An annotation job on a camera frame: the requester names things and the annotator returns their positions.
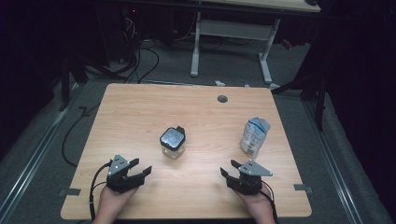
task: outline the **desk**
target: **desk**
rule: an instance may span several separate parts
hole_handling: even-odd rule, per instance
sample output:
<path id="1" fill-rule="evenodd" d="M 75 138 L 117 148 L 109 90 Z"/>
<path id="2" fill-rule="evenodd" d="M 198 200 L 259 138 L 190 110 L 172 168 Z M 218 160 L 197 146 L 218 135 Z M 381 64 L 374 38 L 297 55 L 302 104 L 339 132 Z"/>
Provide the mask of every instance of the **desk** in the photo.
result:
<path id="1" fill-rule="evenodd" d="M 218 101 L 228 97 L 227 103 Z M 242 201 L 226 186 L 219 168 L 238 176 L 230 160 L 248 156 L 239 140 L 248 119 L 272 125 L 257 163 L 274 173 L 264 177 L 274 190 L 280 217 L 307 217 L 311 207 L 278 115 L 272 93 L 265 88 L 110 84 L 82 153 L 62 217 L 90 219 L 89 191 L 96 171 L 116 153 L 140 163 L 129 175 L 152 165 L 145 185 L 128 202 L 120 218 L 249 217 Z M 177 160 L 162 153 L 160 137 L 169 127 L 186 131 L 185 152 Z M 106 180 L 103 171 L 96 180 Z M 101 187 L 94 191 L 97 210 Z"/>
<path id="2" fill-rule="evenodd" d="M 304 0 L 203 0 L 202 2 L 220 3 L 241 7 L 269 7 L 282 10 L 302 12 L 320 12 L 318 6 L 310 6 Z M 262 75 L 267 84 L 272 84 L 268 68 L 267 57 L 276 36 L 280 18 L 276 18 L 272 25 L 246 24 L 228 21 L 201 20 L 201 13 L 197 13 L 195 25 L 195 45 L 192 54 L 191 76 L 197 77 L 199 70 L 200 35 L 219 35 L 265 41 L 265 46 L 259 54 Z"/>

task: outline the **dark background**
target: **dark background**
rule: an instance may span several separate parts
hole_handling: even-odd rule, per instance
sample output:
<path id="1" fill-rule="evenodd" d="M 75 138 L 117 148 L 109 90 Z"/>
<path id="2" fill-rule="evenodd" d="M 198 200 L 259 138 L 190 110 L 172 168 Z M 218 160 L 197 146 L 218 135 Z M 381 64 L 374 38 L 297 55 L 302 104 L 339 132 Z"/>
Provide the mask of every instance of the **dark background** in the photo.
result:
<path id="1" fill-rule="evenodd" d="M 396 219 L 394 136 L 396 6 L 394 0 L 321 1 L 323 15 L 352 16 L 339 23 L 285 19 L 276 43 L 311 43 L 297 78 L 328 75 L 332 98 L 346 135 L 382 203 Z M 52 97 L 62 59 L 75 50 L 102 65 L 125 58 L 118 7 L 56 6 L 46 1 L 2 1 L 0 6 L 1 158 L 29 121 Z M 190 28 L 193 12 L 138 7 L 139 33 L 172 45 Z M 301 88 L 311 88 L 308 82 Z"/>

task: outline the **gray carpet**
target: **gray carpet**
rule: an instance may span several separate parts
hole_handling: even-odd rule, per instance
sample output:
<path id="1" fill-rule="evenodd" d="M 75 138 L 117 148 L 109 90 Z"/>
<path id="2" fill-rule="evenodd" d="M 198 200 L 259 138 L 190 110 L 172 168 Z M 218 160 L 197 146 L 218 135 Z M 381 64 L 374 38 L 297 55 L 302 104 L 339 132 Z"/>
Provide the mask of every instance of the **gray carpet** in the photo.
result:
<path id="1" fill-rule="evenodd" d="M 272 47 L 268 63 L 276 84 L 281 85 L 293 80 L 308 49 L 309 46 L 296 47 L 290 50 L 279 45 Z M 227 50 L 226 46 L 221 46 L 216 50 L 203 49 L 201 51 L 200 74 L 198 77 L 190 77 L 191 47 L 176 46 L 168 48 L 159 44 L 152 50 L 158 53 L 160 62 L 146 76 L 145 82 L 160 80 L 196 85 L 215 85 L 215 80 L 220 80 L 226 86 L 244 86 L 243 81 L 245 81 L 252 87 L 268 87 L 263 82 L 256 54 L 232 53 Z M 148 50 L 142 49 L 141 56 L 141 64 L 137 69 L 139 76 L 145 74 L 156 63 L 156 56 Z M 63 220 L 60 216 L 64 202 L 64 196 L 60 196 L 60 191 L 69 187 L 75 172 L 75 167 L 67 164 L 62 156 L 62 144 L 69 128 L 82 114 L 80 107 L 92 108 L 100 103 L 105 87 L 110 82 L 115 82 L 115 80 L 90 76 L 90 81 L 83 88 L 79 88 L 80 93 L 68 107 L 61 126 L 49 144 L 47 155 L 13 210 L 8 223 L 78 222 L 77 220 Z M 7 198 L 19 175 L 22 174 L 26 163 L 34 154 L 41 137 L 59 114 L 58 108 L 61 105 L 60 87 L 57 86 L 54 92 L 56 93 L 55 98 L 37 114 L 14 148 L 0 163 L 0 178 L 5 180 L 2 181 L 2 188 L 0 189 L 0 202 Z M 312 192 L 307 194 L 312 206 L 312 215 L 305 218 L 281 218 L 280 222 L 350 223 L 334 186 L 329 167 L 326 165 L 321 152 L 322 143 L 319 141 L 316 127 L 312 125 L 312 118 L 306 111 L 307 103 L 300 101 L 298 91 L 286 91 L 274 97 L 300 175 L 303 182 L 312 189 Z M 78 163 L 95 117 L 95 111 L 93 110 L 88 117 L 84 117 L 76 125 L 65 142 L 65 155 L 73 163 Z M 326 99 L 323 128 L 327 143 L 350 188 L 354 202 L 359 208 L 362 223 L 392 223 L 356 159 L 342 126 L 332 109 L 329 97 Z M 230 220 L 212 221 L 213 223 L 231 223 Z M 251 220 L 240 221 L 251 223 Z M 170 223 L 179 222 L 181 221 L 172 220 Z"/>

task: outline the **black tape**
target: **black tape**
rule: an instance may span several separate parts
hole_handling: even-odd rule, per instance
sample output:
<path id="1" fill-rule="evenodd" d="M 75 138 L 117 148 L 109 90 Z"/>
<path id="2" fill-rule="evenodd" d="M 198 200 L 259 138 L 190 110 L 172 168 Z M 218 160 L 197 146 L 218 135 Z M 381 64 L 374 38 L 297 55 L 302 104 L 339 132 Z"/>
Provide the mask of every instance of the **black tape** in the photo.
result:
<path id="1" fill-rule="evenodd" d="M 304 190 L 307 194 L 311 194 L 314 192 L 311 187 L 307 187 L 306 185 L 300 185 L 300 184 L 299 185 L 295 184 L 294 190 Z"/>
<path id="2" fill-rule="evenodd" d="M 61 189 L 59 190 L 59 197 L 64 197 L 66 195 L 78 196 L 81 189 Z"/>

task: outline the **table surface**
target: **table surface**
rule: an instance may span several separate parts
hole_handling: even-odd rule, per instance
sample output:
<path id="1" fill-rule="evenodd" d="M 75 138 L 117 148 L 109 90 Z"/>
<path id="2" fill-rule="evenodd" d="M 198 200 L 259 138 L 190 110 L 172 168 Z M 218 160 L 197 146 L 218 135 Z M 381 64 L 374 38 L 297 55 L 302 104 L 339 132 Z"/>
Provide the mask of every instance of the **table surface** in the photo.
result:
<path id="1" fill-rule="evenodd" d="M 228 98 L 218 101 L 219 95 Z M 140 159 L 129 175 L 152 166 L 136 195 L 120 218 L 239 218 L 249 217 L 242 201 L 227 188 L 222 167 L 239 174 L 230 160 L 245 163 L 240 149 L 246 122 L 267 119 L 272 125 L 257 163 L 273 172 L 264 176 L 274 190 L 280 217 L 308 217 L 311 207 L 272 93 L 265 88 L 110 84 L 87 144 L 83 150 L 61 215 L 65 219 L 90 219 L 89 191 L 96 171 L 115 154 L 131 161 Z M 186 150 L 177 160 L 162 153 L 160 137 L 169 127 L 186 131 Z M 106 171 L 96 183 L 106 181 Z M 97 211 L 100 190 L 94 191 Z"/>
<path id="2" fill-rule="evenodd" d="M 246 7 L 266 7 L 300 12 L 320 12 L 320 7 L 310 6 L 305 0 L 202 0 L 219 4 L 230 4 Z"/>

